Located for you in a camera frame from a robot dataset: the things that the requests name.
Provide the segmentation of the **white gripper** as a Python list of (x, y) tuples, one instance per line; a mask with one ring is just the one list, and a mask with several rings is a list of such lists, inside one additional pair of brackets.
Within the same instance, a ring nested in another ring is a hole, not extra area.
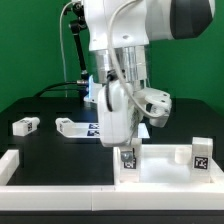
[[(139, 112), (129, 101), (119, 81), (109, 84), (109, 100), (112, 111), (108, 110), (106, 87), (103, 87), (98, 93), (97, 104), (101, 143), (104, 147), (128, 145), (139, 124)], [(132, 148), (121, 149), (122, 162), (132, 162), (133, 158)]]

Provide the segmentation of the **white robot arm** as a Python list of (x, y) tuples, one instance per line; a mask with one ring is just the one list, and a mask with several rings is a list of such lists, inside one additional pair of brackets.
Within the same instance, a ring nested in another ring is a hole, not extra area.
[(163, 127), (170, 95), (145, 84), (145, 47), (154, 40), (196, 38), (210, 25), (215, 0), (83, 0), (95, 54), (100, 140), (120, 149), (123, 162), (135, 160), (135, 132), (143, 118)]

